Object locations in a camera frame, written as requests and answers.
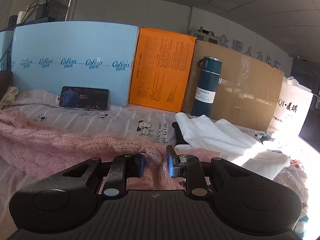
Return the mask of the pink knitted sweater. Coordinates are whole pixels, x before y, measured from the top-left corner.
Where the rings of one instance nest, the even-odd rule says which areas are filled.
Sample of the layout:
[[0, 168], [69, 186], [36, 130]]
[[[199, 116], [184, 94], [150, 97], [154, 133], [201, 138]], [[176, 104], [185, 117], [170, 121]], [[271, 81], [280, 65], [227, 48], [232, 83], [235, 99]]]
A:
[[123, 154], [141, 153], [146, 158], [146, 178], [130, 179], [130, 189], [181, 190], [182, 178], [167, 175], [165, 146], [137, 138], [107, 134], [81, 136], [32, 124], [18, 111], [1, 111], [1, 157], [38, 180], [87, 159], [112, 161]]

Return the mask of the black garment under white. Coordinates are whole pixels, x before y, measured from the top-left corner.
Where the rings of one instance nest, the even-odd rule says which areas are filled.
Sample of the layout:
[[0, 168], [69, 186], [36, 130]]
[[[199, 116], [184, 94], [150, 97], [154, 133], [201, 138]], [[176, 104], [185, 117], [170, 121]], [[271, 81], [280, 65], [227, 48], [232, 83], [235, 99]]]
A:
[[178, 151], [186, 151], [191, 149], [191, 146], [184, 140], [182, 132], [177, 122], [172, 123], [172, 127], [175, 131], [175, 138], [176, 138], [176, 146], [175, 150]]

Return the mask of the dark blue vacuum bottle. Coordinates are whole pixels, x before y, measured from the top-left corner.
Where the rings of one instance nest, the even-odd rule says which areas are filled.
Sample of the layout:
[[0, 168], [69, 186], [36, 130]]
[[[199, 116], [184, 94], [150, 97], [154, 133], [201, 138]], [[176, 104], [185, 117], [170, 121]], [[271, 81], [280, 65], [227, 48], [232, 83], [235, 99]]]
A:
[[215, 57], [205, 56], [198, 62], [201, 68], [196, 87], [192, 116], [210, 116], [217, 85], [220, 79], [222, 61]]

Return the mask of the black smartphone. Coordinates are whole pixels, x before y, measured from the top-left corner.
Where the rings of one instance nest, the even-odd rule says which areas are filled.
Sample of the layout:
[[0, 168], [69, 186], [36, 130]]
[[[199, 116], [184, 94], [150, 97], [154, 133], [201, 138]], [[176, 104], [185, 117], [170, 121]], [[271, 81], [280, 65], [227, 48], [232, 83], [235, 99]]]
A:
[[59, 106], [106, 111], [108, 98], [108, 89], [64, 86], [61, 90]]

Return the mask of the brown cardboard sheet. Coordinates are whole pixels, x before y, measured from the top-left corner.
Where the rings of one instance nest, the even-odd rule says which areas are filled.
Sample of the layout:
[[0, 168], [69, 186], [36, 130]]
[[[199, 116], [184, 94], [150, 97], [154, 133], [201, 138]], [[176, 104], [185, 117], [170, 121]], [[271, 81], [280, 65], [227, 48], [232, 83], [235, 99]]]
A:
[[267, 130], [279, 100], [284, 73], [253, 57], [204, 41], [195, 44], [181, 111], [191, 112], [201, 71], [197, 63], [205, 56], [222, 61], [210, 118]]

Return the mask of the cartoon printed bed sheet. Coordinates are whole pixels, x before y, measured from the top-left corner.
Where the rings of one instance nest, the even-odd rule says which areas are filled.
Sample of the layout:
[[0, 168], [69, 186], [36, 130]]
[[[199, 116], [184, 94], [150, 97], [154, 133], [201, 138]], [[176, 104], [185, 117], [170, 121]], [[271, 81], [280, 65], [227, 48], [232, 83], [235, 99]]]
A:
[[[177, 122], [173, 113], [160, 113], [154, 110], [143, 111], [130, 107], [110, 106], [107, 111], [86, 111], [66, 109], [59, 106], [60, 98], [45, 90], [31, 90], [18, 95], [1, 111], [23, 113], [32, 124], [50, 127], [67, 134], [95, 136], [107, 134], [117, 138], [137, 138], [152, 144], [176, 146], [173, 122]], [[240, 129], [250, 137], [254, 133]], [[219, 152], [205, 149], [189, 149], [203, 161], [209, 161]], [[308, 190], [303, 165], [295, 157], [289, 157], [290, 166], [285, 167], [274, 178], [299, 195], [303, 211], [307, 211]], [[7, 239], [17, 229], [9, 213], [9, 202], [13, 194], [21, 187], [37, 179], [8, 164], [1, 157], [1, 239]]]

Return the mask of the orange printed board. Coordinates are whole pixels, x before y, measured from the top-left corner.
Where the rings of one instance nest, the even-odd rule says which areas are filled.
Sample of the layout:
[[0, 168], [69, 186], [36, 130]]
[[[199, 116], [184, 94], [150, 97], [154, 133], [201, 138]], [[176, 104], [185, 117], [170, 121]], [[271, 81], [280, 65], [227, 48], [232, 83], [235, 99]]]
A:
[[179, 112], [187, 87], [196, 39], [142, 28], [132, 70], [129, 103]]

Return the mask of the black sofa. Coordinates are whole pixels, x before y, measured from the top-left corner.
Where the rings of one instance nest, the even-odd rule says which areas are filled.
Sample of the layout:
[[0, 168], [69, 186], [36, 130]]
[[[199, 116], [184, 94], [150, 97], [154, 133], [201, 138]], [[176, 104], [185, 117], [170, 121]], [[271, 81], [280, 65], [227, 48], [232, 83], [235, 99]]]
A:
[[315, 108], [315, 104], [316, 104], [316, 99], [313, 98], [306, 120], [304, 121], [304, 124], [300, 131], [299, 136], [319, 152], [320, 118], [319, 118], [319, 109]]

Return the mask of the white printed shopping bag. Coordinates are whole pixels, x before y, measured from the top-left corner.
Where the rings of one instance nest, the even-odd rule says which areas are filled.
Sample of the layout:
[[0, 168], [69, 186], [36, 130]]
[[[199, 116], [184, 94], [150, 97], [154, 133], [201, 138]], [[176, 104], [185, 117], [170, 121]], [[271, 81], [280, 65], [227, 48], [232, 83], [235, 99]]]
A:
[[299, 135], [306, 120], [311, 102], [311, 89], [301, 85], [294, 77], [284, 77], [276, 110], [269, 128], [275, 139]]

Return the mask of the light blue foam board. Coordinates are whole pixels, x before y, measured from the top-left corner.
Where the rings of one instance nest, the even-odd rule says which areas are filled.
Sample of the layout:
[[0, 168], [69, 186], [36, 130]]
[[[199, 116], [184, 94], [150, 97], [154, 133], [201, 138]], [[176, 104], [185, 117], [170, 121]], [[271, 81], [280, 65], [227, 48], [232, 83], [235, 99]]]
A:
[[11, 49], [13, 85], [20, 93], [65, 86], [109, 90], [109, 102], [129, 101], [139, 28], [134, 25], [65, 21], [16, 27]]

